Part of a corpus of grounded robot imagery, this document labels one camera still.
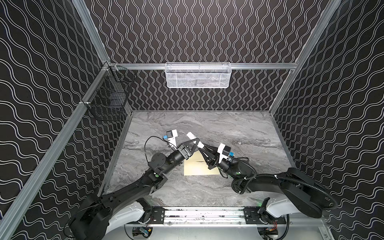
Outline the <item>cream yellow envelope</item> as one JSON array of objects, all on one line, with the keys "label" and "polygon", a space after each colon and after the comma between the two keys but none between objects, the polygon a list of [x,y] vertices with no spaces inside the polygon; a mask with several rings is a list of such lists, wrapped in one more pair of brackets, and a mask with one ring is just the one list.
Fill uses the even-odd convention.
[{"label": "cream yellow envelope", "polygon": [[208,176],[220,175],[219,170],[214,168],[210,170],[202,154],[196,151],[189,159],[184,161],[185,176]]}]

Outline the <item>white glue stick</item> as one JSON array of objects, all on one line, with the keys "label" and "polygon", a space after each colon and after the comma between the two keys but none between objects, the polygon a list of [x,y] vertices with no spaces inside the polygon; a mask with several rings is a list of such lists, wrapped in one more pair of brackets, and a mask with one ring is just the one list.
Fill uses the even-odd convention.
[{"label": "white glue stick", "polygon": [[196,141],[197,137],[192,132],[188,132],[187,133],[187,137],[190,140],[194,140],[194,144],[196,144],[199,149],[203,149],[205,147],[205,145],[201,141],[199,141],[197,143],[197,141]]}]

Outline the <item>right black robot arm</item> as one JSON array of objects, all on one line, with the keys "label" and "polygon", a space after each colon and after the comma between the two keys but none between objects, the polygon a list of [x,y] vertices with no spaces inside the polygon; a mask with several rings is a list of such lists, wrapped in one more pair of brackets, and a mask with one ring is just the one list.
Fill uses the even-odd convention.
[{"label": "right black robot arm", "polygon": [[315,180],[295,168],[278,174],[259,174],[247,157],[236,158],[228,146],[199,148],[209,169],[217,168],[224,178],[232,179],[232,190],[243,195],[253,192],[278,193],[279,198],[265,198],[261,211],[275,218],[302,213],[321,218],[324,210],[333,210],[338,201]]}]

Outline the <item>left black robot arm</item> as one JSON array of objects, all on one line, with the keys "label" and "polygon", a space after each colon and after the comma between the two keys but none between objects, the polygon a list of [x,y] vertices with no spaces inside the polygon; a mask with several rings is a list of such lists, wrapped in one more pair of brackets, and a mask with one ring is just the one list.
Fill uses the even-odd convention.
[{"label": "left black robot arm", "polygon": [[160,189],[168,180],[165,174],[189,159],[197,150],[199,142],[200,139],[195,138],[181,143],[168,156],[163,153],[154,154],[148,162],[149,169],[137,181],[118,191],[102,196],[88,195],[68,221],[72,238],[101,240],[113,215]]}]

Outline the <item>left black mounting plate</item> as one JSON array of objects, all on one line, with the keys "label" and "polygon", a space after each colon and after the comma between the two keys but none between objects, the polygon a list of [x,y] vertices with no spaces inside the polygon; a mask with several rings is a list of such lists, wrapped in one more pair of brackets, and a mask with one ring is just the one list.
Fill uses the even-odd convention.
[{"label": "left black mounting plate", "polygon": [[151,207],[144,211],[144,214],[136,221],[127,222],[127,224],[163,224],[165,217],[165,208],[162,207]]}]

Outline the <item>black mounting plate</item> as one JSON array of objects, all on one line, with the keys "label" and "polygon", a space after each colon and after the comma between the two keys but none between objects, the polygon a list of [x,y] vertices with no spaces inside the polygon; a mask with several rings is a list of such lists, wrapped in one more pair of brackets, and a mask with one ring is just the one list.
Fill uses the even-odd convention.
[{"label": "black mounting plate", "polygon": [[244,217],[247,225],[284,225],[287,223],[285,217],[273,217],[261,207],[245,207]]},{"label": "black mounting plate", "polygon": [[144,214],[136,221],[127,222],[127,224],[163,224],[165,217],[165,208],[162,207],[151,207],[144,211]]}]

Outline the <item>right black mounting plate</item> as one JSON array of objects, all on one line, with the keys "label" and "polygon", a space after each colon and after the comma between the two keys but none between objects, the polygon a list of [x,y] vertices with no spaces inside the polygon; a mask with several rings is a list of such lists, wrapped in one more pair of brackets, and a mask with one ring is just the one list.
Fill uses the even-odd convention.
[{"label": "right black mounting plate", "polygon": [[261,207],[245,207],[244,217],[247,225],[284,225],[287,223],[285,217],[273,217]]}]

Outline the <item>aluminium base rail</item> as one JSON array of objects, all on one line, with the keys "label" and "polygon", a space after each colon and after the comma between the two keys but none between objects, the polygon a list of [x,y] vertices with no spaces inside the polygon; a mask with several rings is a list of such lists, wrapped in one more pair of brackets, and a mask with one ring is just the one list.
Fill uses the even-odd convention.
[{"label": "aluminium base rail", "polygon": [[274,225],[247,225],[242,207],[162,207],[163,224],[127,224],[144,214],[144,207],[133,203],[112,216],[107,232],[124,225],[133,227],[272,227]]}]

